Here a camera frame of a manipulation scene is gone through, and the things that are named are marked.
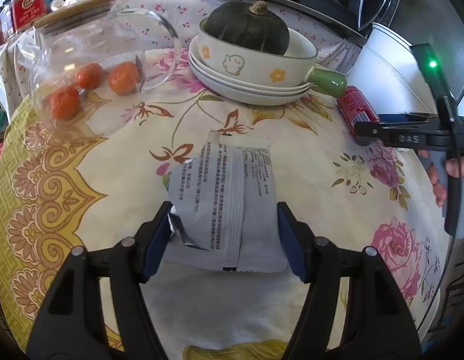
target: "white plastic cup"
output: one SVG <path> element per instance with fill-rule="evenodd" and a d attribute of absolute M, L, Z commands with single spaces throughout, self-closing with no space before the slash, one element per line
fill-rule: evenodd
<path fill-rule="evenodd" d="M 401 74 L 367 47 L 362 49 L 349 71 L 347 84 L 358 88 L 378 114 L 435 112 L 433 102 L 427 103 L 418 97 Z"/>
<path fill-rule="evenodd" d="M 417 61 L 410 50 L 412 44 L 381 24 L 373 23 L 372 28 L 364 48 L 368 48 L 382 57 L 409 83 L 409 86 L 421 101 L 430 104 L 434 108 L 430 88 L 420 73 Z"/>

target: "dark green pumpkin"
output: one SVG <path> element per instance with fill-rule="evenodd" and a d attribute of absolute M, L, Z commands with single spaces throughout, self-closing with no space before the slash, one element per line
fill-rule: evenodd
<path fill-rule="evenodd" d="M 210 14 L 204 31 L 227 43 L 280 56 L 289 47 L 289 29 L 263 1 L 221 5 Z"/>

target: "white snack packet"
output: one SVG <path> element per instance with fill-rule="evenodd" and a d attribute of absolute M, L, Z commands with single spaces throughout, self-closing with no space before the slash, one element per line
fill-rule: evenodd
<path fill-rule="evenodd" d="M 269 140 L 211 132 L 199 157 L 170 174 L 169 198 L 183 230 L 164 259 L 211 270 L 279 272 L 287 259 L 278 235 Z"/>
<path fill-rule="evenodd" d="M 288 261 L 278 234 L 269 139 L 223 134 L 211 134 L 209 139 L 237 146 L 244 157 L 245 195 L 237 270 L 267 273 L 283 271 Z"/>

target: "black barcode strip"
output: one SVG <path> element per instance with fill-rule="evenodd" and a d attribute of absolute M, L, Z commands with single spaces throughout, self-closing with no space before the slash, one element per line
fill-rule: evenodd
<path fill-rule="evenodd" d="M 357 116 L 355 116 L 355 117 L 352 119 L 352 126 L 355 127 L 355 125 L 356 125 L 358 122 L 370 122 L 370 119 L 369 119 L 369 117 L 367 116 L 367 114 L 365 113 L 365 111 L 360 112 L 360 114 L 357 114 Z"/>

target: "tablecloth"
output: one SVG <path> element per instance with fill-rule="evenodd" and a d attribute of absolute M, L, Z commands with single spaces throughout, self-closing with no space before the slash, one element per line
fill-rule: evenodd
<path fill-rule="evenodd" d="M 217 97 L 193 76 L 186 56 L 184 48 L 173 78 L 132 107 L 109 102 L 107 91 L 90 93 L 86 114 L 66 131 L 47 130 L 28 97 L 12 116 L 0 161 L 0 299 L 19 345 L 25 349 L 70 249 L 103 249 L 134 235 L 168 198 L 162 176 L 196 156 L 211 130 L 269 137 L 277 200 L 341 248 L 375 246 L 418 325 L 437 289 L 447 242 L 416 155 L 379 142 L 358 146 L 335 100 L 319 93 L 277 107 Z M 164 66 L 169 58 L 162 57 Z M 111 115 L 121 128 L 99 134 Z M 247 359 L 250 344 L 204 349 L 250 342 L 258 342 L 260 359 L 280 358 L 308 286 L 289 268 L 222 273 L 163 262 L 141 288 L 171 359 L 232 352 L 237 356 L 229 358 Z M 341 338 L 346 290 L 344 281 L 330 347 Z M 106 280 L 101 292 L 110 345 L 120 348 Z"/>

